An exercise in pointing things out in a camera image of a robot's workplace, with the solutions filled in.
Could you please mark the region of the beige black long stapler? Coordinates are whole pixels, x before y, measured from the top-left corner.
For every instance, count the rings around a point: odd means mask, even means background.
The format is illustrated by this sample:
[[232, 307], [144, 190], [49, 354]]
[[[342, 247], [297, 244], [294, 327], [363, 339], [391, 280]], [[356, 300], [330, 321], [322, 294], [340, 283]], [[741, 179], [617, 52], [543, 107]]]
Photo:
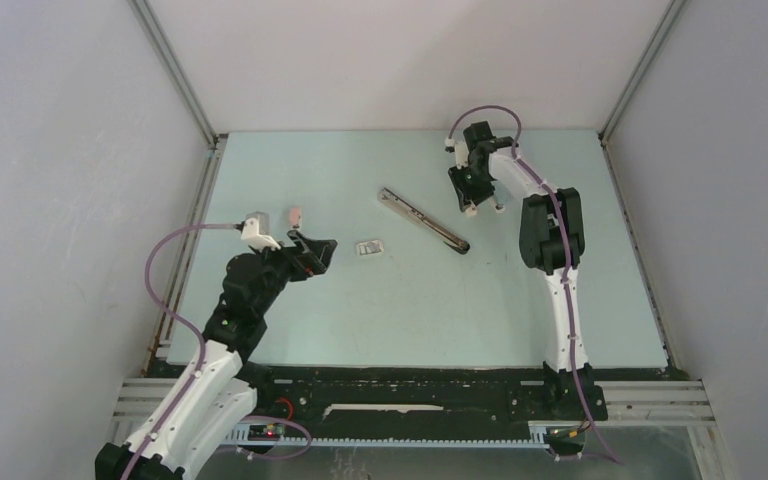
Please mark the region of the beige black long stapler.
[[388, 188], [382, 188], [377, 194], [378, 200], [390, 210], [403, 218], [424, 228], [438, 237], [446, 246], [455, 252], [466, 255], [471, 249], [470, 243], [453, 231], [442, 225], [438, 220], [415, 207], [403, 197]]

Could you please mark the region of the light blue stapler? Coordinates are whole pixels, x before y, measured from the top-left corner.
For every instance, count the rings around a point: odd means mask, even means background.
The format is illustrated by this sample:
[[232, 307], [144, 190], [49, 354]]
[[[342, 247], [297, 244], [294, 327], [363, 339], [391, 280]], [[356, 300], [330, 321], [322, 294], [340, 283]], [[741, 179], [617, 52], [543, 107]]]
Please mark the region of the light blue stapler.
[[500, 201], [496, 194], [491, 195], [488, 198], [488, 202], [496, 213], [502, 213], [505, 211], [505, 205]]

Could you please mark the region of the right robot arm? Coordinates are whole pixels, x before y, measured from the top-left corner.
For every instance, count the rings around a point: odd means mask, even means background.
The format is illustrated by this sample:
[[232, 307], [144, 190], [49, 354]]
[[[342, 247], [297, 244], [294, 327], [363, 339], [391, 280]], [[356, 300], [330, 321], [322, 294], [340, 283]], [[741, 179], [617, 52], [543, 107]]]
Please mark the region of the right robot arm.
[[578, 276], [585, 238], [579, 192], [549, 183], [525, 160], [516, 139], [496, 136], [486, 122], [467, 127], [460, 140], [447, 137], [445, 149], [455, 157], [448, 175], [463, 213], [494, 199], [497, 187], [521, 204], [520, 256], [527, 268], [543, 275], [551, 304], [543, 408], [587, 427], [606, 419], [580, 326]]

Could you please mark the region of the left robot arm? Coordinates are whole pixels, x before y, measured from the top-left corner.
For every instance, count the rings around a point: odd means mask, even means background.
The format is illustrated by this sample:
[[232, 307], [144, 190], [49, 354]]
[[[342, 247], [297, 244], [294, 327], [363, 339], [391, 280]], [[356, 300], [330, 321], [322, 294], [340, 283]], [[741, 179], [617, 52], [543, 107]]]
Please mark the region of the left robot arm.
[[194, 479], [241, 420], [274, 408], [269, 369], [249, 360], [266, 332], [265, 315], [288, 284], [324, 274], [338, 243], [293, 229], [285, 246], [247, 222], [235, 228], [249, 250], [228, 261], [193, 359], [123, 444], [102, 447], [96, 478]]

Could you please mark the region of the pink stapler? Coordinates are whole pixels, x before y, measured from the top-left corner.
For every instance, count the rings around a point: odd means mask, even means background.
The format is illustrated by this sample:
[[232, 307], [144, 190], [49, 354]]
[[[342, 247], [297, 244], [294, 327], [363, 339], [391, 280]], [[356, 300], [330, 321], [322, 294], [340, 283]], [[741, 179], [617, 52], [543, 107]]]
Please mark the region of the pink stapler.
[[291, 207], [289, 210], [288, 221], [292, 230], [299, 230], [303, 223], [303, 211], [300, 207]]

